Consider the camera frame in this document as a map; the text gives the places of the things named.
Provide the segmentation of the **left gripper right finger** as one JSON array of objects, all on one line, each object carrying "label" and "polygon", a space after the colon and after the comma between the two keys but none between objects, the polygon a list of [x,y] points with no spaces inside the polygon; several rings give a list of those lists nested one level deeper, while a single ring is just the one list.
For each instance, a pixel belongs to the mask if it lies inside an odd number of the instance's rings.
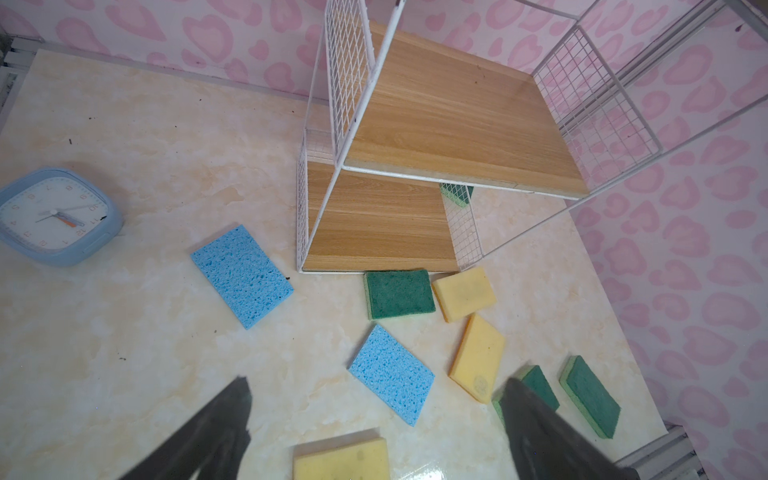
[{"label": "left gripper right finger", "polygon": [[522,381],[506,381],[500,406],[520,479],[638,477],[634,469],[610,461]]}]

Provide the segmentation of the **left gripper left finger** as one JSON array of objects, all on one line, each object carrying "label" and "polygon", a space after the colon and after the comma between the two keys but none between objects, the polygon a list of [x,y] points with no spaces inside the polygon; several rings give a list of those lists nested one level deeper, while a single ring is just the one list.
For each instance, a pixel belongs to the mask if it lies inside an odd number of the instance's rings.
[{"label": "left gripper left finger", "polygon": [[125,479],[235,479],[251,437],[252,393],[237,377]]}]

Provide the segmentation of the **yellow sponge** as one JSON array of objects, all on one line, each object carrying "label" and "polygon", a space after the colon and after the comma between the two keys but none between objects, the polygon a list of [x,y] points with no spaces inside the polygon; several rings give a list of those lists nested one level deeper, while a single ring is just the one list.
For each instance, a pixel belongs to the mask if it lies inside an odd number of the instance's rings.
[{"label": "yellow sponge", "polygon": [[490,403],[505,342],[491,323],[477,313],[472,314],[449,377],[476,401]]},{"label": "yellow sponge", "polygon": [[483,267],[474,267],[432,283],[443,318],[447,323],[461,320],[497,302]]},{"label": "yellow sponge", "polygon": [[294,459],[293,479],[389,480],[386,440],[376,438],[298,456]]}]

